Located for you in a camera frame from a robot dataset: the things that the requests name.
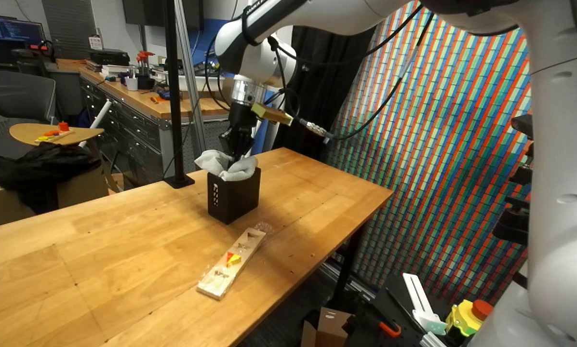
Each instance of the cloth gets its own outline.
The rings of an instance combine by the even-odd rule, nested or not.
[[[198,165],[198,167],[227,182],[247,180],[254,175],[254,171],[258,166],[256,157],[244,158],[231,165],[231,167],[228,167],[229,162],[230,156],[215,149],[204,151],[201,156],[194,160],[194,164]]]
[[[100,166],[100,160],[77,145],[42,142],[13,160],[0,156],[0,186],[19,193],[35,214],[59,208],[57,184]]]

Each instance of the gray cloth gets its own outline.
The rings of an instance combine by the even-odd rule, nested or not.
[[[242,181],[250,178],[254,175],[254,171],[258,166],[256,157],[244,158],[227,169],[229,161],[230,156],[211,149],[204,151],[201,156],[194,160],[194,163],[201,169],[207,170],[227,182]]]

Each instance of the pole base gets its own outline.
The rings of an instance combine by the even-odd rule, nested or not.
[[[196,182],[190,176],[187,175],[185,175],[182,180],[178,180],[176,176],[170,176],[165,178],[164,181],[174,189],[179,189],[180,187],[187,187],[189,185],[193,185]]]

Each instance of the black pole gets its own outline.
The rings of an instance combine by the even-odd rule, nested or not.
[[[171,93],[171,123],[174,153],[174,176],[165,181],[175,189],[194,184],[194,180],[183,171],[182,137],[181,137],[181,100],[179,92],[179,72],[176,61],[176,19],[174,18],[173,0],[163,0],[164,27],[166,29],[166,65],[169,73],[169,92]]]

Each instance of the round wooden table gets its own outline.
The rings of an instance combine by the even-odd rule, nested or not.
[[[40,136],[44,136],[44,133],[50,132],[51,130],[59,130],[59,125],[20,123],[10,127],[10,135],[22,143],[37,146],[40,143],[35,142],[35,140]],[[70,130],[73,131],[73,133],[68,134],[63,138],[51,141],[51,143],[57,145],[73,145],[94,138],[104,132],[104,129],[97,128],[89,129],[70,127]]]

